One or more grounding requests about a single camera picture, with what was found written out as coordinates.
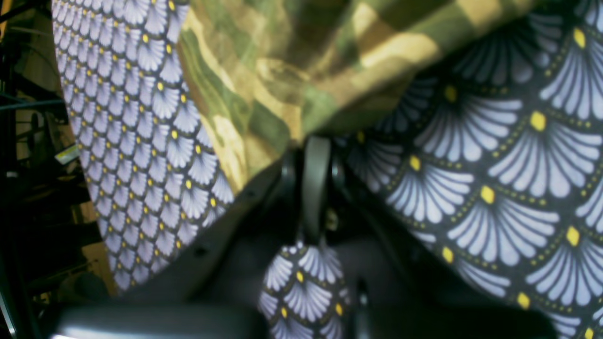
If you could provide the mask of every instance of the patterned fabric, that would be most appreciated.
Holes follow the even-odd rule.
[[[389,114],[418,72],[534,0],[195,0],[178,43],[234,193],[290,141]]]
[[[187,10],[53,0],[65,99],[121,290],[233,199],[213,127],[182,80],[175,41]],[[603,335],[602,58],[602,0],[548,5],[421,74],[392,115],[336,139],[442,260],[477,289],[544,311],[560,338]],[[259,300],[274,337],[341,338],[340,265],[326,246],[282,249]]]

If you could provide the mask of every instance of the green camouflage cloth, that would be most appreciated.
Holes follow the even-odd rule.
[[[536,0],[196,0],[178,52],[234,193],[311,133],[389,114],[418,71]]]

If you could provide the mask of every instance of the yellow dot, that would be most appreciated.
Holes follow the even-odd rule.
[[[444,260],[450,264],[454,261],[454,253],[452,253],[448,247],[444,247],[442,250],[442,256],[444,257]]]
[[[411,167],[415,170],[415,171],[419,171],[421,170],[421,160],[419,158],[417,158],[416,156],[411,156]]]
[[[532,117],[529,120],[529,123],[535,130],[543,131],[546,128],[546,117],[544,114],[538,111],[534,111],[534,113],[532,113]]]
[[[482,199],[484,199],[484,201],[487,204],[493,204],[494,203],[494,199],[496,197],[496,194],[494,193],[494,190],[492,190],[488,186],[482,187],[482,194],[481,195],[482,195]]]
[[[576,44],[578,44],[578,46],[580,46],[580,48],[586,47],[586,36],[584,35],[584,32],[582,32],[579,28],[576,28],[573,31],[573,39],[576,42]]]
[[[456,91],[456,88],[454,86],[451,86],[451,85],[446,86],[446,89],[444,90],[444,96],[451,103],[455,103],[456,99],[458,97],[458,93]]]
[[[567,229],[566,238],[572,246],[576,247],[580,242],[580,232],[578,232],[578,230],[575,229],[573,226],[570,226]]]
[[[517,303],[523,309],[528,309],[529,308],[529,303],[530,303],[529,297],[526,296],[523,292],[520,292],[519,295],[517,296]]]
[[[359,143],[364,144],[364,142],[366,141],[364,132],[360,131],[360,132],[356,133],[356,139],[358,140]]]

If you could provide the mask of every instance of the camouflage fabric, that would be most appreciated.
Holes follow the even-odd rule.
[[[196,0],[178,51],[234,193],[310,133],[372,125],[422,69],[535,0]]]

